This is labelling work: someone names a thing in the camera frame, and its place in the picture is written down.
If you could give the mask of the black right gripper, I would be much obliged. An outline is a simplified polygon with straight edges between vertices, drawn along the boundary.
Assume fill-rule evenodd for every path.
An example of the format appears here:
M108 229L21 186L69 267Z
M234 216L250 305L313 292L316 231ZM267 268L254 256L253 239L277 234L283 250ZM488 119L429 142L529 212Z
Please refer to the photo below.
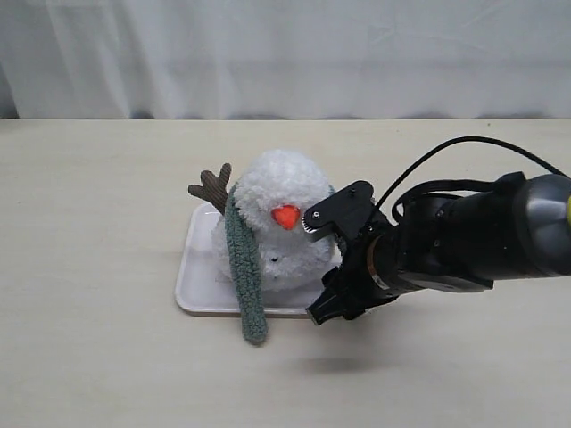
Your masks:
M314 325L353 320L412 292L484 292L493 281L476 276L455 259L442 258L438 227L458 196L428 195L404 205L400 222L377 223L345 243L342 262L322 277L323 292L306 308Z

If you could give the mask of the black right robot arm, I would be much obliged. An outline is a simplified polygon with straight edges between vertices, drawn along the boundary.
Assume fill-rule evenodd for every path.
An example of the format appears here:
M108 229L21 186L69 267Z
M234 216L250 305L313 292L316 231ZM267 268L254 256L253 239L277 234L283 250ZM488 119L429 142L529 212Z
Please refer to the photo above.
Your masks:
M373 192L358 180L303 215L312 240L333 235L342 253L307 309L316 325L353 320L412 292L485 292L501 280L570 273L567 176L432 180L404 193L391 216Z

